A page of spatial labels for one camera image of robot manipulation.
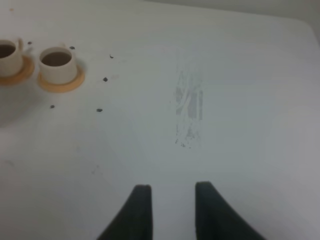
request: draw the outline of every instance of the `coffee cup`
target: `coffee cup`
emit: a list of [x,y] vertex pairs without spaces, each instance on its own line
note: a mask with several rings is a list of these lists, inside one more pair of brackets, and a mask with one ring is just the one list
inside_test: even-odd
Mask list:
[[24,67],[23,48],[21,38],[0,39],[0,78],[14,76],[22,70]]
[[55,85],[70,83],[78,73],[76,57],[64,46],[50,47],[42,51],[39,67],[42,78]]

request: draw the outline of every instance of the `coffee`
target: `coffee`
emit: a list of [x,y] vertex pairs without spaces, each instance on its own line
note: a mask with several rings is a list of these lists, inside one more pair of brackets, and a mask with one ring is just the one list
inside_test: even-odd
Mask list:
[[0,45],[0,59],[10,56],[16,50],[12,45]]
[[41,62],[47,66],[58,67],[70,62],[71,56],[65,52],[52,52],[46,55]]

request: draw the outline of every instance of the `white cup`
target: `white cup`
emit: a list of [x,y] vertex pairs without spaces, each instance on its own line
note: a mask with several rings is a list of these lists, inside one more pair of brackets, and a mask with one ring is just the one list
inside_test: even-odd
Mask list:
[[39,56],[39,66],[42,78],[51,84],[67,84],[74,80],[78,73],[74,54],[60,46],[42,51]]
[[21,38],[14,40],[0,39],[0,78],[18,74],[24,66]]

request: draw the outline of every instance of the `wall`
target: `wall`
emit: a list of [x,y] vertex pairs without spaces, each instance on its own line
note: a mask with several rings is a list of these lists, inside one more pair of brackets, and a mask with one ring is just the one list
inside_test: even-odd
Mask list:
[[151,0],[161,3],[214,8],[278,17],[307,22],[320,42],[319,0]]

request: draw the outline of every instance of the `table surface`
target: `table surface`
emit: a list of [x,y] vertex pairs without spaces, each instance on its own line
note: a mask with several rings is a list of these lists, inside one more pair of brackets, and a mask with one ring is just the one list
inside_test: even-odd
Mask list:
[[2,0],[0,29],[32,42],[35,62],[75,47],[86,74],[69,93],[41,90],[38,67],[0,88],[0,239],[95,239],[149,184],[154,239],[195,240],[198,181],[267,239],[320,238],[320,49],[305,23],[138,0]]

